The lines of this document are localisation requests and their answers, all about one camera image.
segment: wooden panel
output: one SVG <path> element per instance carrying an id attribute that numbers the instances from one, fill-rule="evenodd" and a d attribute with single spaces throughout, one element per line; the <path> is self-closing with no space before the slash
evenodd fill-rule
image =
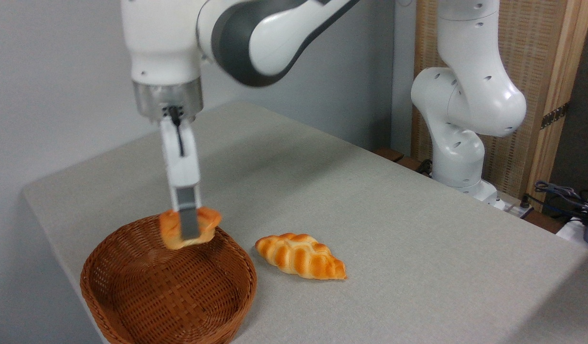
<path id="1" fill-rule="evenodd" d="M 545 113 L 550 113 L 553 109 L 569 101 L 587 30 L 588 0 L 569 0 L 556 51 L 556 61 L 552 70 Z M 534 192 L 534 183 L 538 180 L 547 181 L 551 177 L 563 122 L 563 118 L 554 122 L 545 129 L 541 129 L 538 135 L 526 192 L 540 200 L 544 200 L 545 194 Z"/>

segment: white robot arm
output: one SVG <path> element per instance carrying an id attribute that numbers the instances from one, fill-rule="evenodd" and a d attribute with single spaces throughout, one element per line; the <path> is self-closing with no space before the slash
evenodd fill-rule
<path id="1" fill-rule="evenodd" d="M 357 1 L 121 0 L 137 107 L 159 122 L 182 239 L 200 235 L 200 169 L 191 122 L 203 108 L 202 55 L 245 85 L 271 85 Z"/>
<path id="2" fill-rule="evenodd" d="M 498 14 L 499 0 L 439 0 L 438 53 L 449 68 L 419 73 L 411 98 L 432 138 L 432 178 L 502 207 L 481 179 L 484 145 L 476 133 L 509 135 L 526 104 L 502 65 Z"/>

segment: black wire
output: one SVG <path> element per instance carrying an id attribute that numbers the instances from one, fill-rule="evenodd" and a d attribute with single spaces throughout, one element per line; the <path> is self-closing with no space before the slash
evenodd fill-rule
<path id="1" fill-rule="evenodd" d="M 562 213 L 562 214 L 566 214 L 569 215 L 571 217 L 579 217 L 582 218 L 583 220 L 588 220 L 588 214 L 587 213 L 582 213 L 582 212 L 577 212 L 577 211 L 569 211 L 566 209 L 559 209 L 557 207 L 553 207 L 550 204 L 547 204 L 546 202 L 543 202 L 541 200 L 539 200 L 538 198 L 535 198 L 534 196 L 531 196 L 531 194 L 526 193 L 525 196 L 529 197 L 531 200 L 533 200 L 534 202 L 538 203 L 538 204 L 542 204 L 545 207 L 551 209 L 552 211 L 556 211 L 558 213 Z"/>

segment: table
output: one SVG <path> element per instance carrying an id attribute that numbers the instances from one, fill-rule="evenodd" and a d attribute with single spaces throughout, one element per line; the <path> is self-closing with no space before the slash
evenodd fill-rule
<path id="1" fill-rule="evenodd" d="M 203 203 L 257 270 L 235 344 L 588 343 L 588 251 L 421 174 L 267 109 L 194 123 Z M 109 233 L 170 207 L 154 133 L 23 191 L 78 279 Z M 309 233 L 349 279 L 283 274 L 260 237 Z"/>

